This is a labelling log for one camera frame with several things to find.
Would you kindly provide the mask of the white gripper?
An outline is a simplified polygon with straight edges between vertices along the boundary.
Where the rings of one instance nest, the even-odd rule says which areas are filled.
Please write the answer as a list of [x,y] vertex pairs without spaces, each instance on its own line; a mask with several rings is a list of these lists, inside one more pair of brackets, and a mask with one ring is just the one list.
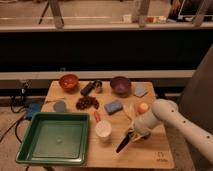
[[135,117],[128,128],[127,135],[117,147],[116,153],[119,153],[130,140],[135,142],[141,138],[147,138],[158,124],[159,120],[151,111]]

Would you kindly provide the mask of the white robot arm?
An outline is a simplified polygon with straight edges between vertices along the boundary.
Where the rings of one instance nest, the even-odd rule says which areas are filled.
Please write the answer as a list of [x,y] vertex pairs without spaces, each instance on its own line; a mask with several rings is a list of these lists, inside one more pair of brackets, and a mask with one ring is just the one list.
[[185,118],[178,111],[177,104],[166,99],[156,99],[148,111],[133,119],[116,152],[119,153],[136,134],[139,134],[140,138],[147,137],[161,122],[178,129],[185,139],[213,164],[213,135]]

